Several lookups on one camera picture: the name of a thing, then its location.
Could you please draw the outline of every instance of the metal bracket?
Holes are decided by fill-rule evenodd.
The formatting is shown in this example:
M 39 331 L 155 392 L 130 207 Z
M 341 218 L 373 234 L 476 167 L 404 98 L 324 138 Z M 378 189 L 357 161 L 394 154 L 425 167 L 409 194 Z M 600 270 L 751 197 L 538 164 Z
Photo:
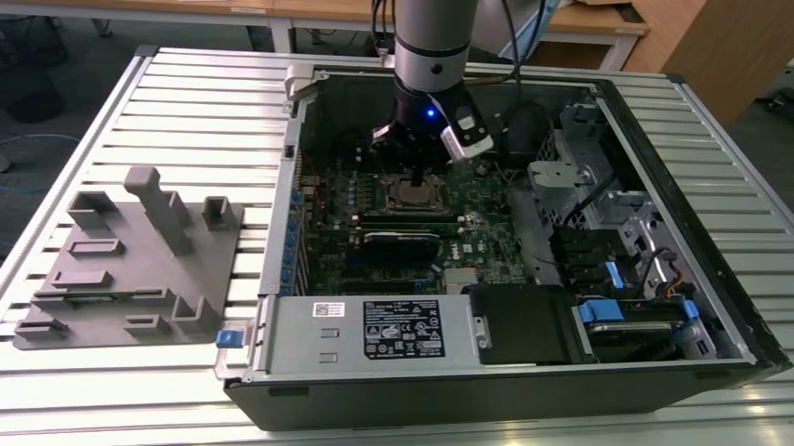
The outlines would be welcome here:
M 486 350 L 493 347 L 492 335 L 488 330 L 488 319 L 477 317 L 474 320 L 474 341 L 477 342 L 477 348 Z
M 312 88 L 321 78 L 316 78 L 314 65 L 309 63 L 294 63 L 288 67 L 285 78 L 285 91 L 289 100 L 300 100 L 314 91 Z

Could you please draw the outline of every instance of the warning label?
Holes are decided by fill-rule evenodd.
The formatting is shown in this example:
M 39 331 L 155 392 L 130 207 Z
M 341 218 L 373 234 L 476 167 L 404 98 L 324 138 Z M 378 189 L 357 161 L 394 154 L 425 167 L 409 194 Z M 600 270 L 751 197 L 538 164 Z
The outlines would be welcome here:
M 370 360 L 442 358 L 438 300 L 365 302 L 364 354 Z

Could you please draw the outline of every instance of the wooden table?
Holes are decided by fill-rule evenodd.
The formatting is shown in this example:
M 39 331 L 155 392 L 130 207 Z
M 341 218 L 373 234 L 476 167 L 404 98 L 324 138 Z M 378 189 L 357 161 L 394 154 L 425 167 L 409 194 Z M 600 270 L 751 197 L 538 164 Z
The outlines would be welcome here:
M 294 29 L 368 31 L 370 0 L 0 0 L 0 12 L 11 14 L 86 17 L 113 20 L 174 21 L 269 26 L 274 30 L 276 51 L 294 52 Z M 632 23 L 615 7 L 574 4 L 560 9 L 546 42 L 609 46 L 603 70 L 620 71 L 645 23 Z

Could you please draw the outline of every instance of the blue latch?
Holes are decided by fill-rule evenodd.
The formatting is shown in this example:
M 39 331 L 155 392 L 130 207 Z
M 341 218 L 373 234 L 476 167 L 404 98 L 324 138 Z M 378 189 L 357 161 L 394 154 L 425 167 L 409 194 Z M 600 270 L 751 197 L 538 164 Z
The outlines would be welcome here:
M 218 348 L 244 348 L 244 338 L 246 332 L 240 330 L 221 330 L 216 337 L 216 346 Z
M 612 276 L 612 284 L 616 285 L 617 289 L 624 289 L 627 285 L 624 284 L 624 278 L 621 277 L 621 271 L 619 270 L 616 262 L 608 262 L 608 271 Z
M 687 313 L 687 317 L 689 320 L 697 319 L 700 317 L 700 311 L 697 310 L 697 305 L 695 301 L 684 301 L 684 312 Z
M 582 322 L 612 322 L 624 320 L 624 311 L 615 299 L 594 299 L 580 305 Z

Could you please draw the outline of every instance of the black plastic cover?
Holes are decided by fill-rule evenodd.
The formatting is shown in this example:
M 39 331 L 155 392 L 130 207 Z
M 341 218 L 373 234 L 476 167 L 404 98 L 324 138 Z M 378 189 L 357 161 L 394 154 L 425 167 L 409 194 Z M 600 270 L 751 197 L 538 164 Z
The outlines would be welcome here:
M 576 295 L 556 285 L 478 285 L 470 294 L 476 317 L 486 318 L 492 347 L 482 364 L 538 365 L 590 362 L 573 308 Z

